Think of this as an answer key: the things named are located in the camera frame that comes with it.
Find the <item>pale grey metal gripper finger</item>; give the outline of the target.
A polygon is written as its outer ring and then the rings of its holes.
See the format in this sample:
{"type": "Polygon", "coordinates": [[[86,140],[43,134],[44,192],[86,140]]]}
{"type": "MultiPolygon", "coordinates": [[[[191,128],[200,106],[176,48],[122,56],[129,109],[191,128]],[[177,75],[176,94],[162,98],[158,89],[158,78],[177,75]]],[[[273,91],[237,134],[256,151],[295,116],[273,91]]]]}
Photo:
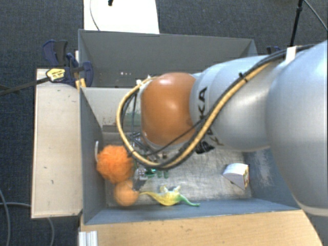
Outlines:
{"type": "Polygon", "coordinates": [[[132,179],[132,188],[134,191],[139,191],[147,182],[148,176],[146,175],[145,168],[137,168],[134,172],[132,179]]]}

